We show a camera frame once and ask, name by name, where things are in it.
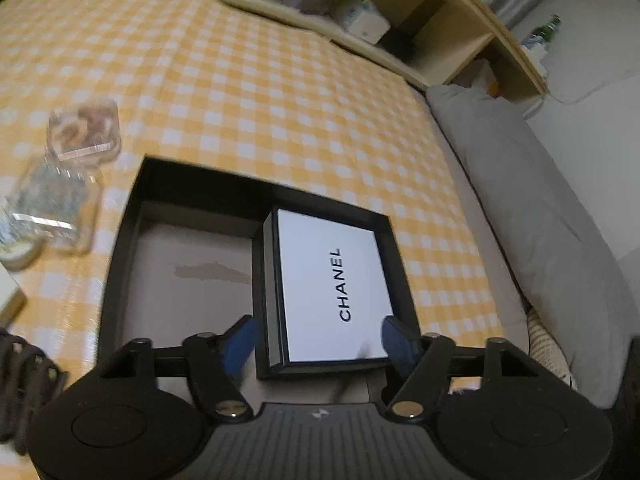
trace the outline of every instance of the open black box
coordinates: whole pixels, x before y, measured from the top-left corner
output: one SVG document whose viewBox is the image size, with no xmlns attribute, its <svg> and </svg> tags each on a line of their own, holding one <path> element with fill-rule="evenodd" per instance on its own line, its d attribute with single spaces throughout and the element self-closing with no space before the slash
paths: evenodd
<svg viewBox="0 0 640 480">
<path fill-rule="evenodd" d="M 194 332 L 222 332 L 231 325 L 233 320 L 242 314 L 252 312 L 257 317 L 258 323 L 264 325 L 263 322 L 260 323 L 262 321 L 260 317 L 264 315 L 265 301 L 262 225 L 275 207 L 373 231 L 394 315 L 416 333 L 419 332 L 414 302 L 388 217 L 357 206 L 248 176 L 160 158 L 145 157 L 131 189 L 111 258 L 102 302 L 97 361 L 103 361 L 126 340 L 136 336 L 150 336 L 154 339 L 156 346 L 179 344 L 184 336 Z M 142 263 L 135 263 L 136 247 L 139 238 L 145 235 L 145 226 L 148 225 L 148 222 L 181 226 L 199 232 L 213 232 L 235 240 L 244 239 L 246 247 L 243 250 L 250 251 L 251 266 L 252 298 L 247 303 L 252 303 L 252 305 L 247 304 L 244 311 L 234 311 L 229 315 L 227 309 L 216 305 L 218 298 L 209 295 L 206 301 L 209 301 L 213 315 L 221 314 L 225 318 L 222 326 L 202 326 L 199 324 L 198 329 L 191 330 L 191 333 L 180 333 L 179 327 L 165 327 L 163 330 L 175 329 L 180 335 L 176 341 L 170 342 L 158 341 L 158 338 L 154 337 L 152 333 L 139 333 L 135 330 L 132 332 L 130 328 L 127 328 L 130 289 L 136 286 L 132 272 L 137 272 L 136 268 L 140 265 L 146 269 L 156 264 L 154 256 L 149 256 Z M 158 300 L 160 302 L 170 301 L 167 296 L 170 294 L 158 296 Z M 147 307 L 155 309 L 156 306 L 151 304 Z M 164 305 L 163 307 L 164 309 L 175 307 L 175 309 L 188 310 L 190 306 L 176 304 L 175 306 Z M 266 354 L 265 348 L 264 333 L 260 331 L 256 347 L 258 377 L 267 375 L 267 363 L 259 359 L 260 356 Z M 384 364 L 384 362 L 378 362 L 377 367 L 380 368 Z M 325 370 L 320 368 L 318 371 L 330 374 L 339 371 L 339 368 L 328 364 Z M 322 381 L 317 375 L 315 377 L 315 380 Z M 309 384 L 308 387 L 315 388 L 316 386 Z"/>
</svg>

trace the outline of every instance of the gray cushion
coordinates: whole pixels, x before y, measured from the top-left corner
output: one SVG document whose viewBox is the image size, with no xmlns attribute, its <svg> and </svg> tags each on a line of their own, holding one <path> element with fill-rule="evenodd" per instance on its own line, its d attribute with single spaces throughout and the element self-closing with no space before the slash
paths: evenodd
<svg viewBox="0 0 640 480">
<path fill-rule="evenodd" d="M 457 86 L 427 98 L 578 390 L 610 407 L 640 314 L 593 219 L 513 104 Z"/>
</svg>

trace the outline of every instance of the package with brown contents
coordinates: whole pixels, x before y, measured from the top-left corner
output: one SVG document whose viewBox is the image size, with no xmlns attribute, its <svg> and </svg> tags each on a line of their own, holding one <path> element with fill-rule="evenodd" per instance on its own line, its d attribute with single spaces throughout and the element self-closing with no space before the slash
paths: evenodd
<svg viewBox="0 0 640 480">
<path fill-rule="evenodd" d="M 117 103 L 92 100 L 54 111 L 49 117 L 47 150 L 60 162 L 80 166 L 113 160 L 120 152 Z"/>
</svg>

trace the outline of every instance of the yellow checkered tablecloth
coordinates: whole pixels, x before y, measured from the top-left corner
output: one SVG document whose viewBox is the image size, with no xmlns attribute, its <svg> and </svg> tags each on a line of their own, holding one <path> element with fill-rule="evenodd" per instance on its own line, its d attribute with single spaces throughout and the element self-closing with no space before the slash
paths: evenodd
<svg viewBox="0 0 640 480">
<path fill-rule="evenodd" d="M 388 215 L 425 332 L 501 334 L 472 234 L 431 126 L 402 78 L 321 36 L 217 0 L 6 0 L 0 6 L 0 196 L 44 151 L 56 107 L 116 99 L 122 152 L 101 168 L 92 250 L 47 249 L 15 274 L 12 332 L 72 380 L 93 364 L 102 288 L 143 155 L 327 195 Z M 33 478 L 0 451 L 0 478 Z"/>
</svg>

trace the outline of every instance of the metal screw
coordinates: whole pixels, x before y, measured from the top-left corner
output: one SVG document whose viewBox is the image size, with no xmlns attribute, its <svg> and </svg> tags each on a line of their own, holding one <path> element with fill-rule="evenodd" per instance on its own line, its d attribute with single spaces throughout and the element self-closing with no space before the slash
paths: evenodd
<svg viewBox="0 0 640 480">
<path fill-rule="evenodd" d="M 420 404 L 420 402 L 415 402 L 414 400 L 401 400 L 400 402 L 396 402 L 391 411 L 394 412 L 397 416 L 403 416 L 404 418 L 414 418 L 419 416 L 424 411 L 424 407 Z"/>
<path fill-rule="evenodd" d="M 246 411 L 246 404 L 241 400 L 222 400 L 216 404 L 216 413 L 222 416 L 235 418 Z"/>
</svg>

